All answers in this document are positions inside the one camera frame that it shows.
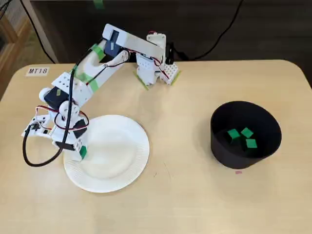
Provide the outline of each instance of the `black container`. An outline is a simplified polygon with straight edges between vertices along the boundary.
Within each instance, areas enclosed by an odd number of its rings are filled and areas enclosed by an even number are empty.
[[[272,155],[282,140],[281,129],[275,118],[262,107],[246,101],[232,101],[218,107],[211,117],[211,150],[215,158],[226,167],[247,168]],[[256,149],[246,149],[246,138],[230,143],[227,131],[241,132],[249,128],[257,142]]]

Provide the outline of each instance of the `white robotic arm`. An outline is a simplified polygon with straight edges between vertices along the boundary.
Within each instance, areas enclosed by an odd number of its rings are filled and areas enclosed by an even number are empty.
[[[28,136],[50,138],[53,144],[62,149],[76,151],[74,160],[81,161],[87,153],[85,145],[85,132],[89,119],[80,108],[92,97],[93,93],[105,83],[114,72],[130,58],[130,53],[136,53],[137,75],[146,85],[154,84],[157,78],[171,84],[178,68],[175,64],[165,64],[166,36],[152,33],[147,41],[133,36],[110,24],[105,25],[103,40],[96,45],[97,50],[90,52],[75,66],[71,73],[64,72],[52,82],[52,89],[44,88],[39,94],[41,101],[48,107],[38,106],[36,115],[23,132],[23,154],[26,163],[30,166],[41,166],[47,163],[30,163],[26,154],[26,139]],[[97,51],[106,53],[114,58],[104,64],[99,64]],[[70,81],[73,79],[72,100],[70,107]],[[47,115],[37,116],[38,109],[48,111]]]

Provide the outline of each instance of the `label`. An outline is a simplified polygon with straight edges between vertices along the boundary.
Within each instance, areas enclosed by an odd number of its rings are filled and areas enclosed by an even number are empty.
[[[45,77],[49,73],[50,67],[30,67],[26,73],[27,77]]]

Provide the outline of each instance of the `tabletop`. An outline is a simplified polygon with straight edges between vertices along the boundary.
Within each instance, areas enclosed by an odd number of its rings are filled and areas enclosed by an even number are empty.
[[[67,177],[62,155],[42,168],[22,157],[24,128],[43,87],[73,64],[47,76],[13,76],[0,102],[0,233],[31,234],[310,234],[312,232],[312,92],[299,67],[284,60],[178,62],[173,86],[147,91],[127,63],[82,107],[90,118],[124,115],[145,129],[150,157],[126,188],[94,194]],[[275,154],[241,170],[217,162],[210,118],[221,104],[245,100],[279,122]],[[32,162],[56,152],[51,141],[27,141]]]

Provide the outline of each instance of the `white paper plate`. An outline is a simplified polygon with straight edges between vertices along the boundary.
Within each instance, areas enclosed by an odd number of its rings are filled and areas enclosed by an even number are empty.
[[[144,129],[125,116],[107,115],[90,120],[86,132],[87,155],[72,160],[64,154],[68,177],[78,187],[108,193],[132,183],[144,170],[150,145]]]

